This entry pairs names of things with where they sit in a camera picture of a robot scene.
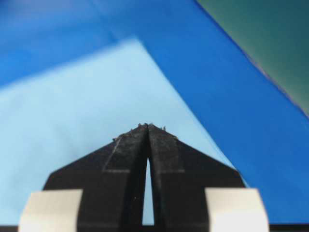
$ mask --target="blue surface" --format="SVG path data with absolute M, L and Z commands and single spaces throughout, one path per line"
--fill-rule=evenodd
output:
M 309 121 L 190 0 L 0 1 L 0 85 L 138 37 L 271 223 L 308 223 Z

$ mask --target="white tape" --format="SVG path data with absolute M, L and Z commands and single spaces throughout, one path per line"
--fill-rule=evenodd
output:
M 205 188 L 210 232 L 268 232 L 268 218 L 257 189 Z
M 19 232 L 76 232 L 82 189 L 47 190 L 31 194 Z

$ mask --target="dark green surface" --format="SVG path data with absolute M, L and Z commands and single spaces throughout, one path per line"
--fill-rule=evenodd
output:
M 309 0 L 197 1 L 308 115 Z

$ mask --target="white pad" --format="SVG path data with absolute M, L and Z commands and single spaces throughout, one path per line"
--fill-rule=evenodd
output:
M 19 232 L 76 232 L 82 189 L 48 190 L 31 194 Z
M 210 232 L 268 232 L 268 218 L 257 189 L 205 188 Z

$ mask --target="black plastic part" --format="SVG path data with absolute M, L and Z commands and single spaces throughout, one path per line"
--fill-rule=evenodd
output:
M 52 173 L 44 190 L 83 189 L 77 230 L 119 231 L 141 225 L 148 157 L 147 125 Z
M 167 231 L 208 231 L 205 187 L 242 187 L 237 171 L 149 125 L 154 221 Z

